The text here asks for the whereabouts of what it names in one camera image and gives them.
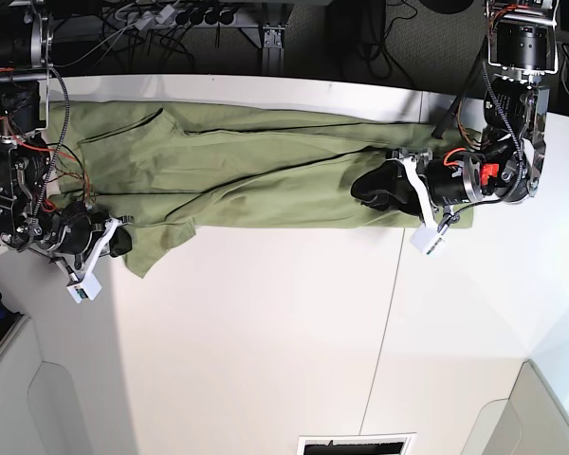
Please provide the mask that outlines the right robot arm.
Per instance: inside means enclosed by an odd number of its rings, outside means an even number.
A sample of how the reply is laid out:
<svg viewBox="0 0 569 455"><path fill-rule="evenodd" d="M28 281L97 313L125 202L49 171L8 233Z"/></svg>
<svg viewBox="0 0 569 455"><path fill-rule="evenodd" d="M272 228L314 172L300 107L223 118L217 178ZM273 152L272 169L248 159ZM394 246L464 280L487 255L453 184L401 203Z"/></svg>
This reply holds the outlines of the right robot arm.
<svg viewBox="0 0 569 455"><path fill-rule="evenodd" d="M49 105L41 83L61 78L50 60L56 10L52 1L0 1L0 242L54 262L70 256L80 270L94 254L127 254L132 239L125 229L129 218L91 206L86 170L71 174L82 193L65 207L48 195L64 174L59 159L82 165L64 135L53 143L43 139Z"/></svg>

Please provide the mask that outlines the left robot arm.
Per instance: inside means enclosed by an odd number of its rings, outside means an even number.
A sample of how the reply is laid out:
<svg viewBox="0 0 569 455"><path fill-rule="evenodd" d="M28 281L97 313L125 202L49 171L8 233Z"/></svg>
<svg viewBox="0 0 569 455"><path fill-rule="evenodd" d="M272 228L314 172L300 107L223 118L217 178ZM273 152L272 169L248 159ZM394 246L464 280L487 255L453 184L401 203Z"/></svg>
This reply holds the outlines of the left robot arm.
<svg viewBox="0 0 569 455"><path fill-rule="evenodd" d="M393 149L351 187L362 205L400 211L438 231L481 205L519 203L536 194L546 145L549 104L545 75L559 66L556 1L487 1L486 35L465 81L482 77L486 127L469 136L461 121L461 91L432 131L441 139L455 125L465 144L441 156L431 149Z"/></svg>

